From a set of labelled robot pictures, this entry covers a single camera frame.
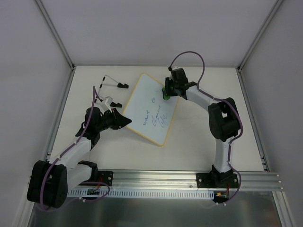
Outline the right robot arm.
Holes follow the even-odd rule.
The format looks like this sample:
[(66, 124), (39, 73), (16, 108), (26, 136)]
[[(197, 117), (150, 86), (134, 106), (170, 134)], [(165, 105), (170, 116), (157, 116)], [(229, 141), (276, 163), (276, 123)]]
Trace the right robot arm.
[(232, 98), (221, 99), (188, 82), (186, 76), (166, 77), (163, 98), (173, 96), (191, 101), (208, 112), (209, 128), (216, 139), (215, 161), (209, 173), (197, 174), (197, 186), (207, 188), (240, 188), (241, 175), (231, 165), (232, 143), (243, 134), (243, 125)]

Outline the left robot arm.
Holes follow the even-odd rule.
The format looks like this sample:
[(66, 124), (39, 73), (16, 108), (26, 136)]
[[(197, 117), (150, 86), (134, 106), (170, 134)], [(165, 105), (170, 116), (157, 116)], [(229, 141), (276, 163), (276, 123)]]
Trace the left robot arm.
[(70, 190), (81, 183), (93, 185), (98, 181), (98, 165), (82, 160), (100, 139), (100, 133), (119, 130), (132, 122), (117, 109), (104, 113), (97, 107), (86, 110), (85, 120), (75, 140), (61, 154), (48, 161), (38, 160), (32, 169), (27, 200), (40, 204), (42, 209), (61, 207)]

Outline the yellow framed whiteboard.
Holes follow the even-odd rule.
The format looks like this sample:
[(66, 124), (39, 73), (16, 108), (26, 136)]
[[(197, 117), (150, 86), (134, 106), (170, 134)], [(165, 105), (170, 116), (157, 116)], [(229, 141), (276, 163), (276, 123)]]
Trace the yellow framed whiteboard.
[(123, 111), (123, 116), (132, 120), (126, 127), (159, 147), (165, 145), (178, 104), (178, 97), (163, 98), (163, 88), (142, 73)]

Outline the green whiteboard eraser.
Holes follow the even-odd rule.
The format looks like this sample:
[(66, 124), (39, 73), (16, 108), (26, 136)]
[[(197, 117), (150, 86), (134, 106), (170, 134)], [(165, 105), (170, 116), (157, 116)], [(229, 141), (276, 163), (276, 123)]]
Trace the green whiteboard eraser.
[(164, 99), (164, 100), (169, 100), (169, 99), (170, 99), (170, 96), (168, 96), (168, 95), (166, 94), (166, 89), (165, 89), (165, 87), (163, 87), (161, 90), (162, 90), (162, 97), (163, 97), (163, 99)]

